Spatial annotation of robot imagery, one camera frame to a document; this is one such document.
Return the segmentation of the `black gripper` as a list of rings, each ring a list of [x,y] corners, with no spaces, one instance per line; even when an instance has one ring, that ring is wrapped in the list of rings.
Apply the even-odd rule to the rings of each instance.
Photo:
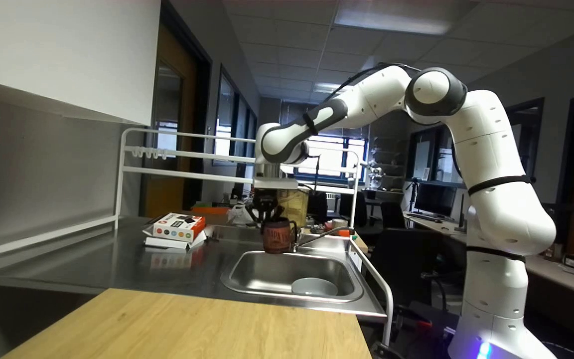
[[[251,196],[251,208],[249,216],[253,218],[253,226],[261,230],[263,216],[273,214],[271,220],[279,220],[283,214],[283,208],[277,204],[277,192],[275,190],[255,190]]]

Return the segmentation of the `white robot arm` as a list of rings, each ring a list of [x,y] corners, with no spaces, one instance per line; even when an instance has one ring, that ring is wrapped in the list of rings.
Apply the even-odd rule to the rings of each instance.
[[[392,113],[448,131],[466,188],[462,308],[450,359],[556,359],[524,326],[526,260],[548,250],[556,224],[542,208],[516,149],[510,121],[490,91],[470,91],[444,69],[385,65],[339,87],[299,125],[257,131],[257,178],[307,159],[307,141],[327,129],[363,129]]]

